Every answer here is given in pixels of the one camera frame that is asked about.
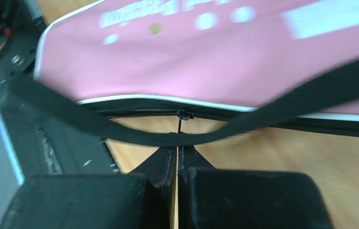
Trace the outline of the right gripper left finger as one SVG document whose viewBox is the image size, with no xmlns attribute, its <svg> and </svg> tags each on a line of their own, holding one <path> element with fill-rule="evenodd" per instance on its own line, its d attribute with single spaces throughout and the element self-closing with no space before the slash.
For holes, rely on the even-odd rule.
<svg viewBox="0 0 359 229">
<path fill-rule="evenodd" d="M 128 174 L 35 176 L 1 229 L 169 229 L 177 149 L 160 147 Z"/>
</svg>

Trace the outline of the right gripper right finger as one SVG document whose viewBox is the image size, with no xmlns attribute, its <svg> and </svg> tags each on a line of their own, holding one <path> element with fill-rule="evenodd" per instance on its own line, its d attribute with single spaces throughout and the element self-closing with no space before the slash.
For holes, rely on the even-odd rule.
<svg viewBox="0 0 359 229">
<path fill-rule="evenodd" d="M 217 169 L 193 146 L 178 149 L 181 229 L 331 229 L 311 177 L 299 172 Z"/>
</svg>

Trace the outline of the pink racket cover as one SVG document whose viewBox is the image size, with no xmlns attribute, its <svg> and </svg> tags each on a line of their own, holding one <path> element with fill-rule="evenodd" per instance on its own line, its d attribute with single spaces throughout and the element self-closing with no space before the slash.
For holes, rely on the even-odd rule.
<svg viewBox="0 0 359 229">
<path fill-rule="evenodd" d="M 269 126 L 359 136 L 359 0 L 99 0 L 51 23 L 9 90 L 144 146 Z"/>
</svg>

